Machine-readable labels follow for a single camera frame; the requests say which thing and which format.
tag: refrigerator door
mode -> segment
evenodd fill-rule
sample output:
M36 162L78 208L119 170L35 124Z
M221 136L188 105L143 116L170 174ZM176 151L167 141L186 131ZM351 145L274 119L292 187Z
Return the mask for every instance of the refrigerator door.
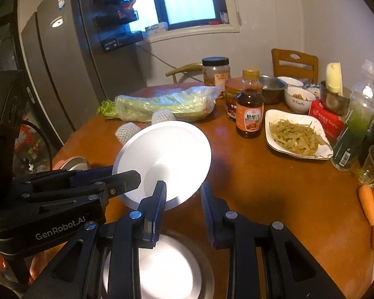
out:
M87 43L79 0L43 0L37 21L55 90L72 126L79 129L106 98Z
M62 142L66 142L74 132L74 127L58 98L58 92L51 79L50 70L46 66L45 56L41 53L37 14L34 13L22 31L25 57L29 65L31 82L45 109L48 119L55 127Z

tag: sauce bottle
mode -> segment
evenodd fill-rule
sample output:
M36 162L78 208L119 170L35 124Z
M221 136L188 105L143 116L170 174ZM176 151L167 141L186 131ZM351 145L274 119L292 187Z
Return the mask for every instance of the sauce bottle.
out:
M242 92L236 98L236 131L244 138L260 135L264 109L262 88L258 70L242 71Z

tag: white dish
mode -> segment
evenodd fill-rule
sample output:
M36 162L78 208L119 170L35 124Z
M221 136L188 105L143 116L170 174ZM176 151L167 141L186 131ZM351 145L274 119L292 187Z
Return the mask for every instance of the white dish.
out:
M288 86L303 87L303 82L299 81L296 78L288 77L288 76L279 76L278 78L286 82Z
M106 293L110 259L111 253L102 272ZM196 258L172 237L161 234L154 249L139 248L139 268L142 299L197 299L201 293L202 275Z
M304 100L294 97L294 94L302 95ZM289 86L284 91L284 96L287 106L289 106L289 108L297 114L307 114L312 101L316 100L316 96L313 93L296 86Z
M301 156L298 154L295 154L293 152L290 152L289 150L286 150L282 148L280 145L278 145L270 132L270 124L275 124L281 119L289 120L292 123L295 124L302 124L302 125L308 125L311 124L311 127L314 129L314 131L319 134L324 141L329 144L327 137L325 136L325 132L323 127L320 124L320 121L318 121L316 118L311 116L304 116L304 115L298 115L298 114L289 114L284 111L279 110L268 110L265 114L265 131L266 131L266 141L269 144L270 147L277 150L278 152L282 152L284 154L288 154L292 157L296 158L309 158L309 159L330 159L334 155L334 152L332 148L328 145L319 145L319 148L317 149L316 154L312 156Z
M113 174L136 170L141 175L138 189L120 195L129 208L137 210L150 197L158 180L166 182L165 210L189 199L209 172L212 153L208 139L186 122L160 122L134 135L119 152Z

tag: white bowl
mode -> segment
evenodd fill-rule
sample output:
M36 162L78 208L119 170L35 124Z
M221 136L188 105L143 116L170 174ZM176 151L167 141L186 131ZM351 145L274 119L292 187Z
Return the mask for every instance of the white bowl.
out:
M158 180L166 182L165 210L190 198L208 174L212 153L208 139L197 127L170 121L149 126L134 135L119 152L113 174L136 170L141 175L138 189L119 199L136 210L150 197Z
M272 133L270 132L270 124L275 124L281 119L289 120L290 122L294 124L310 125L310 127L312 127L313 130L317 134L319 134L326 143L329 144L328 139L325 136L324 128L321 126L320 121L318 121L316 118L311 117L311 116L289 114L288 112L271 109L271 110L266 111L265 119L264 119L266 141L270 147L272 147L274 150L277 150L278 152L283 152L285 154L288 154L296 158L307 158L307 159L330 159L332 158L332 156L334 155L334 152L333 152L333 149L328 145L319 145L319 148L317 149L316 154L311 155L311 156L301 156L289 150L286 150L285 148L278 145L275 142L272 136Z
M302 95L304 100L294 97L294 94ZM289 86L284 91L284 96L286 104L293 112L296 112L297 114L307 114L309 112L312 101L316 100L316 96L313 93L295 86Z
M296 78L288 77L288 76L279 76L278 78L286 82L288 86L303 87L303 82L299 81Z

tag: cardboard box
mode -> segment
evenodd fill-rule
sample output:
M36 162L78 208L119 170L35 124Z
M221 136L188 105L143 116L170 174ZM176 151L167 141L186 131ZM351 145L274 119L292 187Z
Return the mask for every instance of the cardboard box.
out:
M335 144L345 124L344 118L324 108L319 99L312 102L309 109L309 116L320 121L328 141L330 144Z
M166 31L168 31L168 23L166 22L161 22L156 25L146 27L147 36L164 33Z

